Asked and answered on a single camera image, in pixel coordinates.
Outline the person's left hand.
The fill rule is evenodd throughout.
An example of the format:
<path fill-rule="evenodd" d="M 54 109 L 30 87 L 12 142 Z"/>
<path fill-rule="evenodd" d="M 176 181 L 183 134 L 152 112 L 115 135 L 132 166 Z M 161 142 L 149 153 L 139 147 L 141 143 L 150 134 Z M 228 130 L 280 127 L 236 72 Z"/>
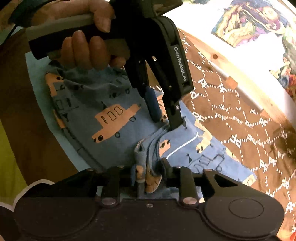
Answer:
<path fill-rule="evenodd" d="M 115 14 L 107 1 L 53 1 L 34 13 L 31 25 L 88 13 L 93 14 L 94 23 L 100 31 L 110 31 Z M 101 37 L 94 36 L 87 41 L 85 34 L 77 30 L 71 37 L 63 40 L 60 54 L 55 59 L 68 69 L 79 67 L 103 70 L 107 66 L 121 68 L 129 57 L 130 51 L 123 39 L 104 41 Z"/>

